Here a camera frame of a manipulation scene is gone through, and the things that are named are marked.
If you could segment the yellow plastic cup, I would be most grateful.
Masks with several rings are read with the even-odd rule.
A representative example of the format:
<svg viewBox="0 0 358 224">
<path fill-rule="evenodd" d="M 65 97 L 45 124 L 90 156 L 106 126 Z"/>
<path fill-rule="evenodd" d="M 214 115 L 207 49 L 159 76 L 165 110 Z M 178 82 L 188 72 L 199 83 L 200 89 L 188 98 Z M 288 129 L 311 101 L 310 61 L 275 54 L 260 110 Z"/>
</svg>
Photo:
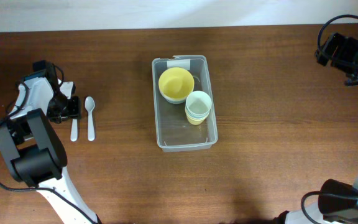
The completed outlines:
<svg viewBox="0 0 358 224">
<path fill-rule="evenodd" d="M 189 114 L 186 114 L 186 118 L 190 124 L 197 126 L 197 125 L 200 125 L 206 119 L 206 116 L 204 116 L 202 118 L 194 118 L 194 117 L 190 116 Z"/>
</svg>

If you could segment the green plastic cup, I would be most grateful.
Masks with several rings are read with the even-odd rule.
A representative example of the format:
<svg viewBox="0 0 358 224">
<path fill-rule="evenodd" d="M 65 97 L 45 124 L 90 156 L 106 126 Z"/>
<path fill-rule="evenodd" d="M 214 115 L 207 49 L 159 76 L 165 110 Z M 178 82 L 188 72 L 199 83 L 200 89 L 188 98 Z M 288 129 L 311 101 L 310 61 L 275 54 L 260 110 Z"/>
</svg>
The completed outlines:
<svg viewBox="0 0 358 224">
<path fill-rule="evenodd" d="M 206 119 L 209 114 L 210 114 L 210 111 L 204 113 L 204 114 L 194 114 L 192 113 L 188 108 L 185 108 L 185 113 L 186 113 L 186 116 L 192 120 L 204 120 Z"/>
</svg>

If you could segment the yellow plastic bowl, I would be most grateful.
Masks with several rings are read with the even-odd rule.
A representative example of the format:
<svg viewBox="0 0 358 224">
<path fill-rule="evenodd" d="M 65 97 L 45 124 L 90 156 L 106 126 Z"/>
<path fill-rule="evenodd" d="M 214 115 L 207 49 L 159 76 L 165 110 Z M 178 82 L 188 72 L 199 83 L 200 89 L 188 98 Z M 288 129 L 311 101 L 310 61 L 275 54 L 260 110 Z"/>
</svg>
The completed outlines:
<svg viewBox="0 0 358 224">
<path fill-rule="evenodd" d="M 192 74 L 180 67 L 168 68 L 158 80 L 159 91 L 183 91 L 189 95 L 194 87 L 195 80 Z"/>
</svg>

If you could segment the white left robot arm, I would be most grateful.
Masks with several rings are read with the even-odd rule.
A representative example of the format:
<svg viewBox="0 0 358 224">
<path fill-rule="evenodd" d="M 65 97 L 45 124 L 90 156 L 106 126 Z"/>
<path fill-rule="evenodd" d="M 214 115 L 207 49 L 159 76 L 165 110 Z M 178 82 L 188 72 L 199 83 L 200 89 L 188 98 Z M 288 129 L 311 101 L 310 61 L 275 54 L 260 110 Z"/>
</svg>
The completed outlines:
<svg viewBox="0 0 358 224">
<path fill-rule="evenodd" d="M 65 148 L 52 124 L 81 118 L 75 84 L 64 80 L 54 63 L 33 63 L 33 72 L 17 81 L 19 94 L 13 109 L 0 120 L 0 152 L 12 178 L 38 192 L 63 223 L 99 223 L 98 215 L 81 198 L 68 174 Z"/>
</svg>

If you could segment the white plastic cup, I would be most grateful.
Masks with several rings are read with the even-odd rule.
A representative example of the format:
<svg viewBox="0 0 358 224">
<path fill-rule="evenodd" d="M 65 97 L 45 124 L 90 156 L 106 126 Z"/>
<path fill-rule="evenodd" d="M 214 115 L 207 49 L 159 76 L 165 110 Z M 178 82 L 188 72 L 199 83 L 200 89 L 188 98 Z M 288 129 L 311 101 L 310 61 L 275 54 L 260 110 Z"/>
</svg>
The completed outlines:
<svg viewBox="0 0 358 224">
<path fill-rule="evenodd" d="M 204 91 L 193 91 L 188 95 L 185 102 L 185 109 L 195 118 L 205 117 L 211 110 L 213 101 Z"/>
</svg>

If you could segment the white plastic fork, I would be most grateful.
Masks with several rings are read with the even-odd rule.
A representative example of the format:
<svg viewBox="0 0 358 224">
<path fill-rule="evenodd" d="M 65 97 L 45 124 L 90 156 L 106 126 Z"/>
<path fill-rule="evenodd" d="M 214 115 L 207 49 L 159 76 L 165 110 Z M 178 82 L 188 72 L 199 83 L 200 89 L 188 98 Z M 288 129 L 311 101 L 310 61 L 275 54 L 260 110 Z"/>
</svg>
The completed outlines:
<svg viewBox="0 0 358 224">
<path fill-rule="evenodd" d="M 70 141 L 75 142 L 78 139 L 78 120 L 72 119 Z"/>
</svg>

